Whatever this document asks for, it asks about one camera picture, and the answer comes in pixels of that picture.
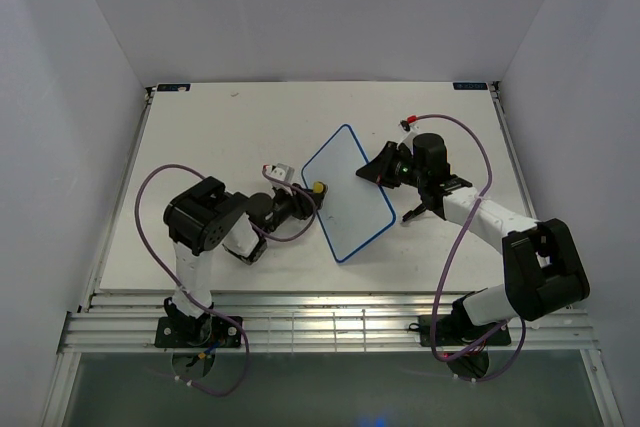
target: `blue whiteboard frame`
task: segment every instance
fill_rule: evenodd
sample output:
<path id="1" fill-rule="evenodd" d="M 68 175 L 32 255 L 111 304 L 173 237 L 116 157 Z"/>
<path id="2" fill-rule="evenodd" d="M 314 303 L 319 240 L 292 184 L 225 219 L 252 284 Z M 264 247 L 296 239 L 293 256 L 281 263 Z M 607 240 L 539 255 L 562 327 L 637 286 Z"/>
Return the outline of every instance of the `blue whiteboard frame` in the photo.
<path id="1" fill-rule="evenodd" d="M 307 168 L 307 166 L 313 161 L 313 159 L 315 159 L 318 154 L 320 154 L 320 152 L 322 152 L 322 149 L 324 149 L 327 144 L 329 144 L 333 138 L 338 135 L 338 133 L 340 133 L 340 131 L 342 129 L 348 129 L 349 132 L 351 133 L 351 136 L 353 137 L 354 142 L 356 143 L 356 145 L 358 146 L 358 150 L 360 150 L 360 153 L 362 154 L 362 160 L 363 160 L 363 164 L 365 165 L 367 163 L 369 163 L 369 159 L 367 158 L 367 154 L 365 154 L 364 149 L 362 148 L 362 145 L 360 145 L 360 141 L 358 140 L 358 137 L 356 136 L 355 132 L 353 131 L 353 129 L 351 128 L 351 126 L 349 124 L 343 124 L 341 125 L 338 130 L 336 130 L 334 132 L 334 134 L 329 137 L 329 140 L 327 140 L 322 147 L 320 147 L 318 149 L 318 151 L 313 154 L 313 157 L 311 157 L 306 164 L 304 164 L 304 166 L 302 167 L 302 170 L 300 172 L 300 175 L 302 177 L 302 181 L 304 182 L 305 186 L 309 189 L 311 187 L 309 187 L 309 182 L 307 181 L 307 179 L 305 178 L 305 169 Z M 385 203 L 387 204 L 387 207 L 389 207 L 389 211 L 391 212 L 391 222 L 389 222 L 386 226 L 384 226 L 380 231 L 378 231 L 378 233 L 376 233 L 374 236 L 372 236 L 370 239 L 368 239 L 367 241 L 365 241 L 362 245 L 360 245 L 359 247 L 357 247 L 353 252 L 351 252 L 349 255 L 347 255 L 346 257 L 344 257 L 343 259 L 338 259 L 338 257 L 336 256 L 335 251 L 333 250 L 333 245 L 331 245 L 331 241 L 329 240 L 329 235 L 327 234 L 327 229 L 325 228 L 324 223 L 322 222 L 322 218 L 318 215 L 318 220 L 320 221 L 320 226 L 322 227 L 322 231 L 324 232 L 324 236 L 327 239 L 327 244 L 329 244 L 329 249 L 331 249 L 331 255 L 333 255 L 333 258 L 335 259 L 336 263 L 338 264 L 342 264 L 344 262 L 346 262 L 347 260 L 349 260 L 351 257 L 353 257 L 355 254 L 357 254 L 358 252 L 360 252 L 363 248 L 365 248 L 367 245 L 369 245 L 371 242 L 373 242 L 375 239 L 377 239 L 378 237 L 380 237 L 380 235 L 382 235 L 384 232 L 386 232 L 387 230 L 389 230 L 389 228 L 391 226 L 393 226 L 396 223 L 396 211 L 393 209 L 393 206 L 391 205 L 391 202 L 389 201 L 389 198 L 387 197 L 387 194 L 385 193 L 384 189 L 382 187 L 380 187 L 379 185 L 377 186 L 378 190 L 380 191 L 380 195 L 382 196 L 382 198 L 384 199 Z"/>

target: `white enclosure wall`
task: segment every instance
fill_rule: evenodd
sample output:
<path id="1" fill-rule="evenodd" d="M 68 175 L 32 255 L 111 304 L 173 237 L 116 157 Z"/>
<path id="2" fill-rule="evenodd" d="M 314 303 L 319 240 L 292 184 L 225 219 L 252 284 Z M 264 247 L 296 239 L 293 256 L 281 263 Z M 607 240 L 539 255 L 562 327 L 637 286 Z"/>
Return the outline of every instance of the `white enclosure wall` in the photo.
<path id="1" fill-rule="evenodd" d="M 144 91 L 94 0 L 0 0 L 0 424 L 35 425 Z"/>
<path id="2" fill-rule="evenodd" d="M 569 223 L 628 425 L 640 422 L 640 0 L 546 0 L 504 78 L 538 213 Z"/>
<path id="3" fill-rule="evenodd" d="M 502 78 L 543 0 L 97 0 L 145 85 Z"/>

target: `glass panel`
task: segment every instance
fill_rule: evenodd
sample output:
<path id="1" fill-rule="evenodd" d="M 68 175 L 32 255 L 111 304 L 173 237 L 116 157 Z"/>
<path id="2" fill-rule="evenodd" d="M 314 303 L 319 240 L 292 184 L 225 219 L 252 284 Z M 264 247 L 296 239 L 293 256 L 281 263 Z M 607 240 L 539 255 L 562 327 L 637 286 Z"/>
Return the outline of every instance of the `glass panel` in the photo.
<path id="1" fill-rule="evenodd" d="M 494 367 L 509 355 L 492 353 Z M 231 384 L 242 360 L 219 355 L 204 382 Z M 602 425 L 575 351 L 523 352 L 503 377 L 477 385 L 452 380 L 427 353 L 254 354 L 244 385 L 225 399 L 149 369 L 171 373 L 170 355 L 84 354 L 65 425 Z"/>

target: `yellow cap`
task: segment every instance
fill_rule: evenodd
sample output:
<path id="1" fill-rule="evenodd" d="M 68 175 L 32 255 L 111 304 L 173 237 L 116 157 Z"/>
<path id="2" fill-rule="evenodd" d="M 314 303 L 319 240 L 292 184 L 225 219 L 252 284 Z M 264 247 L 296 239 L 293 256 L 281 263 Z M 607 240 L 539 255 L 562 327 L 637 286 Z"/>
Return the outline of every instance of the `yellow cap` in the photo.
<path id="1" fill-rule="evenodd" d="M 322 192 L 324 192 L 326 190 L 327 186 L 324 185 L 322 182 L 314 182 L 313 183 L 313 193 L 314 194 L 321 194 Z"/>

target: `metal rail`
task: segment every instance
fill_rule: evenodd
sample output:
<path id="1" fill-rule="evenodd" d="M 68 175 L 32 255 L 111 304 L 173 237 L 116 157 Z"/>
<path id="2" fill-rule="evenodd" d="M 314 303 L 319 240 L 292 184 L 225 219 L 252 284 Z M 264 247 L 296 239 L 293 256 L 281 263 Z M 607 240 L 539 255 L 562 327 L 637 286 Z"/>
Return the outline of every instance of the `metal rail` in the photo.
<path id="1" fill-rule="evenodd" d="M 439 313 L 451 310 L 447 295 Z M 88 313 L 70 315 L 61 352 L 163 352 L 153 346 L 161 295 L 96 295 Z M 217 294 L 216 307 L 244 318 L 252 352 L 426 351 L 407 330 L 431 312 L 430 295 L 286 296 Z M 520 336 L 520 324 L 509 324 Z M 563 309 L 527 326 L 527 350 L 594 349 L 598 342 L 583 310 Z M 512 350 L 509 347 L 492 349 Z"/>

